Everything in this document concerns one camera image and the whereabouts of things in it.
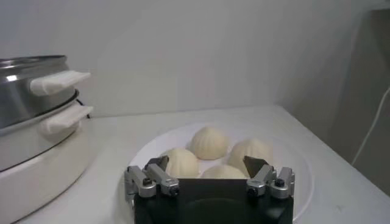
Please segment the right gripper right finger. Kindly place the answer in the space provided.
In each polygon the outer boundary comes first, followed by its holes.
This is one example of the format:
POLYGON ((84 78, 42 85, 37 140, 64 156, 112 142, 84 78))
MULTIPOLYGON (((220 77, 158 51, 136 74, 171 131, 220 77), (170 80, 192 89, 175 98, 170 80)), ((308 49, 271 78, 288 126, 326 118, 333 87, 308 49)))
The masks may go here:
POLYGON ((250 176, 246 182, 248 196, 261 197, 266 190, 279 200, 294 196, 295 173, 291 168, 282 167, 277 175, 276 169, 264 159, 245 156, 243 162, 250 176))

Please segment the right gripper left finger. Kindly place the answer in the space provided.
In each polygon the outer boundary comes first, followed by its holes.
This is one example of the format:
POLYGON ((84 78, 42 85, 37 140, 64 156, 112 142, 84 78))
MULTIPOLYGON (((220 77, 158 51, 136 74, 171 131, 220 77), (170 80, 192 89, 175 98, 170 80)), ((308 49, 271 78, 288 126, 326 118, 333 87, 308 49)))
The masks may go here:
POLYGON ((152 198, 156 196, 158 189, 169 197, 178 196, 179 180, 165 172, 168 162, 169 156, 165 155, 150 159, 142 169, 138 166, 128 166, 124 172, 126 202, 130 203, 136 195, 152 198))

